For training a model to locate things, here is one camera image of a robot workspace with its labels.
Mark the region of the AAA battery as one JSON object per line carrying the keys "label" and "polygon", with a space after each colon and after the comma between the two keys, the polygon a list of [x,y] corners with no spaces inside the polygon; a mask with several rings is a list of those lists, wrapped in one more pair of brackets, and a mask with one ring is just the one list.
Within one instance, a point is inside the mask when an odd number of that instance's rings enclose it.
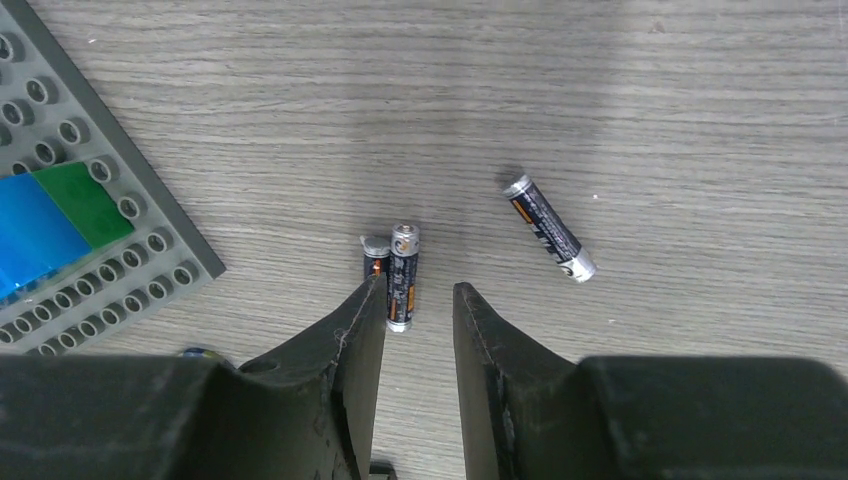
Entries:
{"label": "AAA battery", "polygon": [[380,236],[360,237],[363,252],[363,278],[379,276],[390,264],[391,247],[388,239]]}
{"label": "AAA battery", "polygon": [[567,277],[584,283],[595,275],[597,266],[588,251],[527,174],[517,175],[502,194]]}
{"label": "AAA battery", "polygon": [[401,223],[392,229],[388,280],[387,326],[402,333],[411,328],[415,313],[415,285],[420,252],[420,229]]}

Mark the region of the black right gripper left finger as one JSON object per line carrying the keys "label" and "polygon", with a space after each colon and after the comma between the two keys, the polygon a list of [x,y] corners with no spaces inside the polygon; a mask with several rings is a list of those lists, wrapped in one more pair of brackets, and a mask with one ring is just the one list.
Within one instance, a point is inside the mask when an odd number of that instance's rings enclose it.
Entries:
{"label": "black right gripper left finger", "polygon": [[5,479],[364,479],[386,281],[231,368],[203,357],[5,355]]}

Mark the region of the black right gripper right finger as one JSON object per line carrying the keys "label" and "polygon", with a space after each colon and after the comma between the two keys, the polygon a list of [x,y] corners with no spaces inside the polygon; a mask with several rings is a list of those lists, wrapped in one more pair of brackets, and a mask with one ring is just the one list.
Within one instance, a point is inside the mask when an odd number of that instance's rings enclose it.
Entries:
{"label": "black right gripper right finger", "polygon": [[570,362],[453,289],[470,479],[843,479],[847,383],[799,357]]}

